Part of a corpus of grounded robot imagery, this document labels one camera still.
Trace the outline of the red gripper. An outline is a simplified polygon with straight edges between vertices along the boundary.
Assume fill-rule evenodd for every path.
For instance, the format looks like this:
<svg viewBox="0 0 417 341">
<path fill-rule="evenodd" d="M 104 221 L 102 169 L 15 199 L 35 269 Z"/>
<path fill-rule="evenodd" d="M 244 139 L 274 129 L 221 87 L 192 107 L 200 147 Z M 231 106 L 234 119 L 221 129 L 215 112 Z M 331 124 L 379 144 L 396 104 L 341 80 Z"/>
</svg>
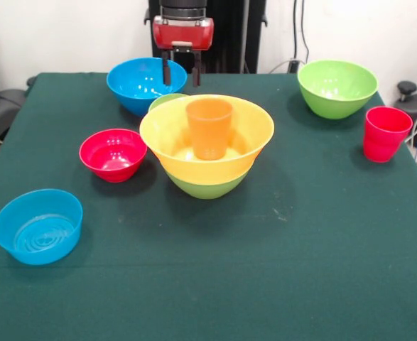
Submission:
<svg viewBox="0 0 417 341">
<path fill-rule="evenodd" d="M 175 48 L 191 50 L 209 50 L 212 45 L 215 23 L 212 18 L 195 21 L 171 20 L 155 16 L 152 24 L 153 38 L 157 47 L 162 51 L 163 83 L 171 84 L 169 52 Z M 201 52 L 194 51 L 193 86 L 200 86 Z"/>
</svg>

